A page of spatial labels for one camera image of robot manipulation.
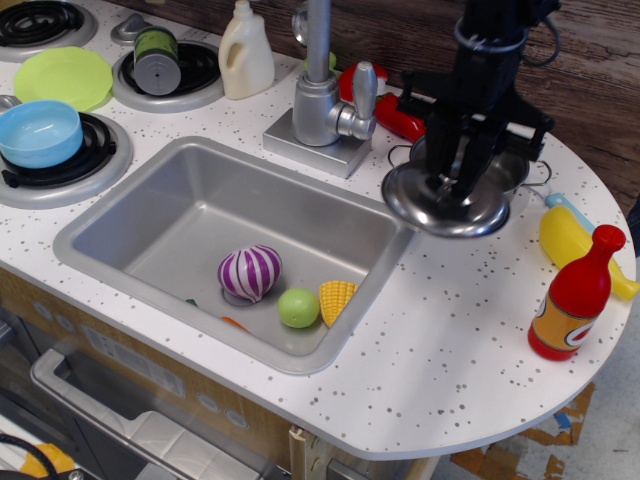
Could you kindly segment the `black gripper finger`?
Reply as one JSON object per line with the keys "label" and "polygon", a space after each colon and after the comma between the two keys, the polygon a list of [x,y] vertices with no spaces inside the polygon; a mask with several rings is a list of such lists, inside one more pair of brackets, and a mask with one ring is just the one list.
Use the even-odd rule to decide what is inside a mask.
{"label": "black gripper finger", "polygon": [[469,119],[429,119],[426,129],[426,161],[428,183],[440,183],[440,175],[452,178],[450,170],[458,146],[469,128]]}
{"label": "black gripper finger", "polygon": [[458,137],[469,137],[456,183],[451,189],[454,200],[464,200],[473,192],[492,159],[504,130],[504,127],[481,127],[473,133],[468,128],[454,128]]}

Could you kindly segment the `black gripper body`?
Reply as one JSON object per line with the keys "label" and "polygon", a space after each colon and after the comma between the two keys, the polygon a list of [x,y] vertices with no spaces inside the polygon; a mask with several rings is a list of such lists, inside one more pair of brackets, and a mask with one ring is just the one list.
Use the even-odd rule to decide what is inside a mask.
{"label": "black gripper body", "polygon": [[555,126],[555,119],[525,101],[509,78],[410,69],[401,73],[401,80],[399,110],[421,119],[428,133],[449,129],[471,137],[491,126],[528,127],[533,130],[529,137],[499,133],[497,151],[535,161],[544,136]]}

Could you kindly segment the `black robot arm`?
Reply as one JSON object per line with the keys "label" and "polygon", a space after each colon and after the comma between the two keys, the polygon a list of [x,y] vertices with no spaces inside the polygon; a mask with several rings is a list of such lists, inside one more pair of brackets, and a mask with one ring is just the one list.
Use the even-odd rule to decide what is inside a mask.
{"label": "black robot arm", "polygon": [[530,29],[548,24],[560,7],[558,1],[469,1],[454,29],[452,70],[402,72],[398,108],[425,122],[423,170],[431,189],[459,203],[506,147],[538,158],[555,121],[521,98],[515,80]]}

